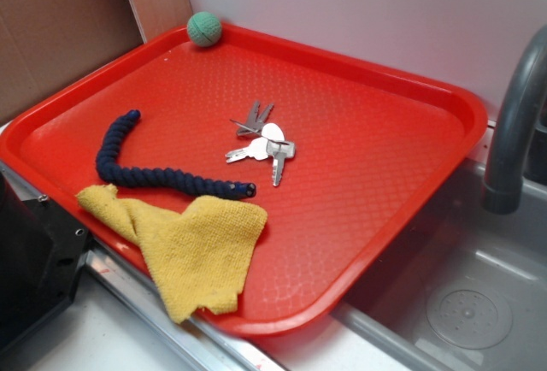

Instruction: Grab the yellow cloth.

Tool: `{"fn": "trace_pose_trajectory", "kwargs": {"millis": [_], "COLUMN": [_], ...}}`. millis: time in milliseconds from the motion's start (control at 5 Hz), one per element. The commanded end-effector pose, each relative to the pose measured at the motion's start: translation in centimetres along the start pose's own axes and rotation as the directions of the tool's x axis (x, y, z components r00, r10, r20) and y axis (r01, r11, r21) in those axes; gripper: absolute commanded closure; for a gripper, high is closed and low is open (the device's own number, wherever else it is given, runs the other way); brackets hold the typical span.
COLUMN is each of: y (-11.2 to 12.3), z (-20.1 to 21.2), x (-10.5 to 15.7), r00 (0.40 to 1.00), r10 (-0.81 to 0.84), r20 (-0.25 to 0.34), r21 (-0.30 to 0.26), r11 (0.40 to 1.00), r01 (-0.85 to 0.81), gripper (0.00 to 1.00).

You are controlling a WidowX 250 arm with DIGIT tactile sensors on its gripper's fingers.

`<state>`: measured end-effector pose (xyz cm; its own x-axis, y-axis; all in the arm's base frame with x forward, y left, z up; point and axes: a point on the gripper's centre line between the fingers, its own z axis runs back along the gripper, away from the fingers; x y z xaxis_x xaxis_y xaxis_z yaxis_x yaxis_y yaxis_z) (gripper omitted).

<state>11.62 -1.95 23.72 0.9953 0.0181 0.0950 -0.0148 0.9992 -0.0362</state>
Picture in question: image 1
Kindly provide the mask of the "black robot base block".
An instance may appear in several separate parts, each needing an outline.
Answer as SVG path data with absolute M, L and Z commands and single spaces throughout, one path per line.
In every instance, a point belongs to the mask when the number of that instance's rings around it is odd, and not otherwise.
M 75 298 L 91 235 L 52 199 L 22 200 L 1 178 L 1 353 Z

